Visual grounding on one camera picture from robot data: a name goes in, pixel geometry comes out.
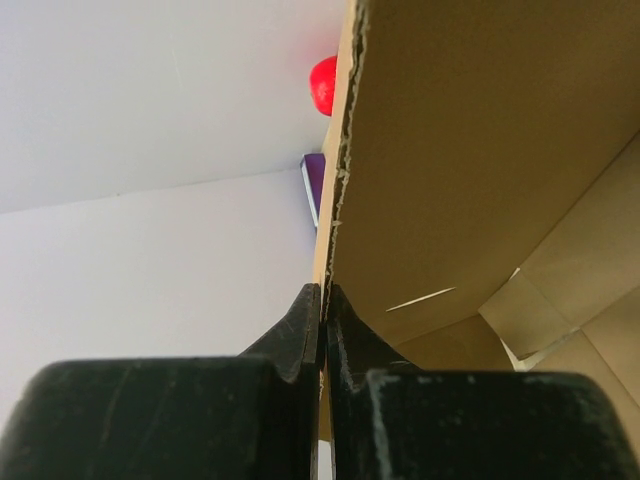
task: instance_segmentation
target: red ball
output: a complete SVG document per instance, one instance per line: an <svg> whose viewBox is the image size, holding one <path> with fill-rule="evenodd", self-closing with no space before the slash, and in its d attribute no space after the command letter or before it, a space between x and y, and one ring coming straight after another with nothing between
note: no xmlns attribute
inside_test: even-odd
<svg viewBox="0 0 640 480"><path fill-rule="evenodd" d="M336 90L336 66L338 57L325 58L311 70L309 83L311 98L320 113L331 115L333 94Z"/></svg>

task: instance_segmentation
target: white surface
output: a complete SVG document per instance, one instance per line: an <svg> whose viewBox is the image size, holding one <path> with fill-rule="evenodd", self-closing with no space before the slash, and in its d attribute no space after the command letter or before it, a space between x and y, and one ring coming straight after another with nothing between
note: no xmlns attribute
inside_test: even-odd
<svg viewBox="0 0 640 480"><path fill-rule="evenodd" d="M0 428L53 361L240 352L314 241L299 170L0 215Z"/></svg>
<svg viewBox="0 0 640 480"><path fill-rule="evenodd" d="M0 2L0 212L293 168L343 4Z"/></svg>

